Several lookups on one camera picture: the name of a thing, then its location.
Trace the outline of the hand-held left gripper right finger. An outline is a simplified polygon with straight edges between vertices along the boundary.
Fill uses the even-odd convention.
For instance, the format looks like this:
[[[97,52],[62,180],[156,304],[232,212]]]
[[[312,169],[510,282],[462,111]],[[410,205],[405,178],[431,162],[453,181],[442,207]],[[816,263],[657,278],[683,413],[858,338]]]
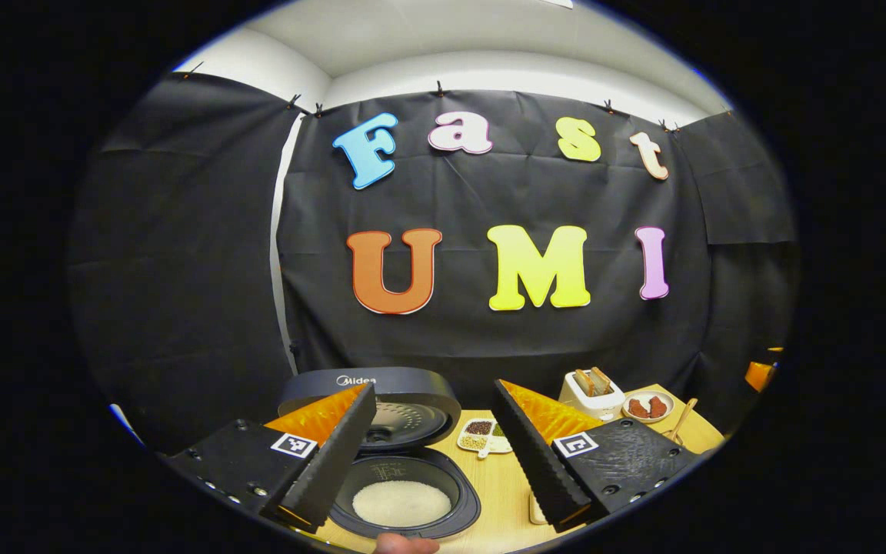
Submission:
[[[626,511],[698,459],[633,418],[604,422],[502,379],[492,413],[556,532]]]

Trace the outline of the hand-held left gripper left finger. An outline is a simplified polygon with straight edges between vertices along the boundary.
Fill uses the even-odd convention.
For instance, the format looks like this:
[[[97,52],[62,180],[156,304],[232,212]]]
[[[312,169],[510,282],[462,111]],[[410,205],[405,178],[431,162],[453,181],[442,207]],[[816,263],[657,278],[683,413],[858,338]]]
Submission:
[[[326,522],[375,413],[374,387],[362,383],[266,425],[235,420],[166,463],[247,515],[313,533]]]

